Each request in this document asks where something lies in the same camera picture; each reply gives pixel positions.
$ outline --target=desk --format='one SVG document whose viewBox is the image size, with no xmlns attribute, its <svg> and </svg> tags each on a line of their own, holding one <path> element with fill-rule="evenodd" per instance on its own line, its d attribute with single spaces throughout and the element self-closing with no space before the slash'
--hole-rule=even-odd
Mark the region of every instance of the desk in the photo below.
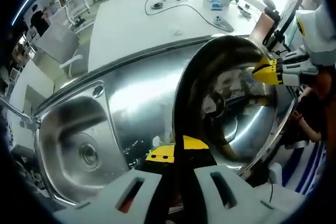
<svg viewBox="0 0 336 224">
<path fill-rule="evenodd" d="M 98 9 L 91 35 L 88 70 L 93 71 L 127 55 L 182 39 L 225 33 L 209 25 L 194 10 L 181 6 L 163 13 L 147 16 L 146 0 L 109 0 Z M 149 0 L 151 5 L 161 0 Z M 216 15 L 223 16 L 235 31 L 233 35 L 249 35 L 256 22 L 241 16 L 236 5 L 222 11 L 203 6 L 203 0 L 167 0 L 164 9 L 178 4 L 188 4 L 198 10 L 209 22 Z M 259 15 L 251 13 L 257 20 Z"/>
</svg>

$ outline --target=sink drain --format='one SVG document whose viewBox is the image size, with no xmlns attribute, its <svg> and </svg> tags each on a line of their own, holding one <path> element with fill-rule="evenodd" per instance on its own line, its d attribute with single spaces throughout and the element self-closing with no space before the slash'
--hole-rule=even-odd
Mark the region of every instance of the sink drain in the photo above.
<svg viewBox="0 0 336 224">
<path fill-rule="evenodd" d="M 98 166 L 98 155 L 91 144 L 83 144 L 79 149 L 79 155 L 81 156 L 85 164 L 90 168 L 96 168 Z"/>
</svg>

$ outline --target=blue stripe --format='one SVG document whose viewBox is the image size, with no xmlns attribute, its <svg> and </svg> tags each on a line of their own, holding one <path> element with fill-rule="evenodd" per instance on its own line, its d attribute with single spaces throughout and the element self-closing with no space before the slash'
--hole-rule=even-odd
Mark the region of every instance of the blue stripe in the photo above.
<svg viewBox="0 0 336 224">
<path fill-rule="evenodd" d="M 304 148 L 294 149 L 290 158 L 283 166 L 282 169 L 282 186 L 285 187 L 288 184 L 289 179 L 295 172 L 296 167 L 298 166 Z"/>
<path fill-rule="evenodd" d="M 305 182 L 306 182 L 306 180 L 309 176 L 310 170 L 311 170 L 311 168 L 314 164 L 314 160 L 315 160 L 318 148 L 319 148 L 319 143 L 315 143 L 314 149 L 311 152 L 311 155 L 310 155 L 309 160 L 307 162 L 306 169 L 304 170 L 303 175 L 301 177 L 301 181 L 300 181 L 299 185 L 297 186 L 297 188 L 295 190 L 297 193 L 300 193 L 301 189 L 303 188 L 303 186 L 304 186 L 304 184 L 305 184 Z"/>
<path fill-rule="evenodd" d="M 319 147 L 319 152 L 318 152 L 318 154 L 317 154 L 316 162 L 315 162 L 315 164 L 314 164 L 313 173 L 312 173 L 312 175 L 310 176 L 310 179 L 309 179 L 309 181 L 308 181 L 308 184 L 307 184 L 306 188 L 305 188 L 304 191 L 303 191 L 303 194 L 304 194 L 304 195 L 307 193 L 307 190 L 309 189 L 310 184 L 311 184 L 313 178 L 315 177 L 315 172 L 316 172 L 317 167 L 319 166 L 319 161 L 320 161 L 321 156 L 322 156 L 322 151 L 323 151 L 323 144 L 321 143 L 321 144 L 320 144 L 320 147 Z"/>
</svg>

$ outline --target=robotic hand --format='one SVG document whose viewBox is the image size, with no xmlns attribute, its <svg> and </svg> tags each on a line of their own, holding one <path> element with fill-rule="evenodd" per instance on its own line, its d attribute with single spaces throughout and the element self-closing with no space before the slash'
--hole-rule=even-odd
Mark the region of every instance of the robotic hand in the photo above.
<svg viewBox="0 0 336 224">
<path fill-rule="evenodd" d="M 255 80 L 298 87 L 316 76 L 320 66 L 335 66 L 336 31 L 324 6 L 315 11 L 298 10 L 296 19 L 303 45 L 275 60 L 264 56 L 253 70 Z"/>
</svg>

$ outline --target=white chair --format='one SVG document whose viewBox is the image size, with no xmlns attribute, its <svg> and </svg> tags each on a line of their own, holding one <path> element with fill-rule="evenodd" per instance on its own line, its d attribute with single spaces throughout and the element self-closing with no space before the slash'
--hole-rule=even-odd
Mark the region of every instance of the white chair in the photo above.
<svg viewBox="0 0 336 224">
<path fill-rule="evenodd" d="M 68 17 L 66 6 L 62 7 L 60 10 L 57 11 L 57 13 L 52 15 L 50 18 L 50 22 L 57 22 L 68 28 L 71 28 L 75 24 L 75 22 Z"/>
<path fill-rule="evenodd" d="M 90 42 L 79 45 L 78 36 L 64 25 L 52 23 L 37 47 L 58 61 L 70 78 L 88 72 Z"/>
<path fill-rule="evenodd" d="M 67 14 L 72 20 L 75 20 L 76 17 L 89 9 L 90 7 L 86 3 L 86 0 L 69 0 L 67 2 Z"/>
<path fill-rule="evenodd" d="M 9 74 L 9 80 L 15 83 L 17 79 L 19 79 L 20 74 L 21 74 L 20 71 L 16 70 L 15 68 L 12 68 Z"/>
</svg>

